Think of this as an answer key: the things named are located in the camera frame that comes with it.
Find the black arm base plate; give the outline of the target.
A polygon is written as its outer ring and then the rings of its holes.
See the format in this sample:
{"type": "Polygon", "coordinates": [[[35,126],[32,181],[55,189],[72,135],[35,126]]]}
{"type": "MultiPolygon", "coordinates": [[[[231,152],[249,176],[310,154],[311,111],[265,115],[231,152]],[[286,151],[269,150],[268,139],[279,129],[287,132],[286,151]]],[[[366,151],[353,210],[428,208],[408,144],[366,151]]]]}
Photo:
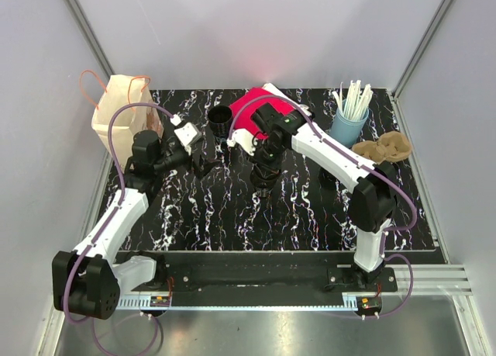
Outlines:
{"type": "Polygon", "coordinates": [[[172,290],[173,306],[343,306],[343,294],[396,293],[392,268],[364,287],[353,280],[353,255],[343,252],[151,252],[162,272],[138,286],[145,292],[172,290]]]}

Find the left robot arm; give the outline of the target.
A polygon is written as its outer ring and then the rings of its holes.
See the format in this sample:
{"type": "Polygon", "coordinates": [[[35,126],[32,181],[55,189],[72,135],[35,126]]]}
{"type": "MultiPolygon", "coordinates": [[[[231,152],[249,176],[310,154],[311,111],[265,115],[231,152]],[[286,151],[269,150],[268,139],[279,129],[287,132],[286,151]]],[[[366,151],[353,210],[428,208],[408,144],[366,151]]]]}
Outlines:
{"type": "Polygon", "coordinates": [[[124,187],[93,230],[72,251],[60,251],[52,260],[53,304],[68,320],[73,315],[108,319],[122,294],[144,284],[157,291],[167,283],[167,272],[156,258],[115,258],[138,219],[145,214],[163,185],[167,172],[180,167],[203,178],[214,163],[194,151],[202,135],[192,123],[174,130],[167,140],[152,130],[133,137],[132,154],[124,167],[124,187]]]}

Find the black coffee cup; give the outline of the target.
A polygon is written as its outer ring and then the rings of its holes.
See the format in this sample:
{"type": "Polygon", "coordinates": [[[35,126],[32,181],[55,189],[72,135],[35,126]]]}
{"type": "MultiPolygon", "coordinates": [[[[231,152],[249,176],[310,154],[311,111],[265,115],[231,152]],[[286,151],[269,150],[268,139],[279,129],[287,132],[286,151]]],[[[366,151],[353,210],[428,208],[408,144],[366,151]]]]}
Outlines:
{"type": "Polygon", "coordinates": [[[226,140],[229,137],[229,130],[233,122],[233,112],[226,105],[216,105],[210,108],[207,114],[208,126],[212,134],[226,140]]]}
{"type": "Polygon", "coordinates": [[[253,168],[250,173],[250,181],[256,194],[261,198],[266,198],[271,194],[278,178],[278,173],[262,171],[259,168],[253,168]]]}

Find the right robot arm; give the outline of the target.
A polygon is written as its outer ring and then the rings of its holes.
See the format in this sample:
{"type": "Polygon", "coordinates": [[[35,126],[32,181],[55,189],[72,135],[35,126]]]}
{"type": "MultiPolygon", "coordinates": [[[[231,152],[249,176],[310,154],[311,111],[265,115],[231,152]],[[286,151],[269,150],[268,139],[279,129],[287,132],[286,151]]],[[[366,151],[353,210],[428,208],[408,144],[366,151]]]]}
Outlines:
{"type": "Polygon", "coordinates": [[[322,131],[311,116],[296,110],[284,115],[269,103],[251,116],[264,139],[254,146],[250,180],[260,194],[268,195],[281,176],[282,157],[293,150],[314,161],[351,194],[348,215],[356,227],[352,282],[369,291],[380,281],[384,267],[386,229],[398,204],[392,166],[353,154],[322,131]]]}

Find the paper takeout bag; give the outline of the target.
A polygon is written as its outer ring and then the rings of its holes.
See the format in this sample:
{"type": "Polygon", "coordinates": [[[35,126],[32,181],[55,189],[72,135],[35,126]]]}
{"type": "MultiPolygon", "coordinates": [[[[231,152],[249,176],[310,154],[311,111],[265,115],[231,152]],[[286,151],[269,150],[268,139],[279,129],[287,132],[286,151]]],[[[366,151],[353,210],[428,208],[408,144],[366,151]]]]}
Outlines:
{"type": "MultiPolygon", "coordinates": [[[[124,105],[130,103],[153,102],[149,90],[151,78],[147,75],[129,76],[124,74],[114,74],[108,83],[104,83],[100,77],[92,70],[85,70],[81,75],[91,74],[103,87],[103,93],[98,102],[91,101],[95,107],[91,128],[98,134],[98,137],[109,149],[109,123],[114,114],[124,105]]],[[[163,136],[164,127],[159,117],[158,111],[148,105],[132,107],[120,113],[112,125],[112,143],[115,155],[121,169],[124,169],[129,157],[132,154],[133,137],[143,130],[152,130],[163,136]]]]}

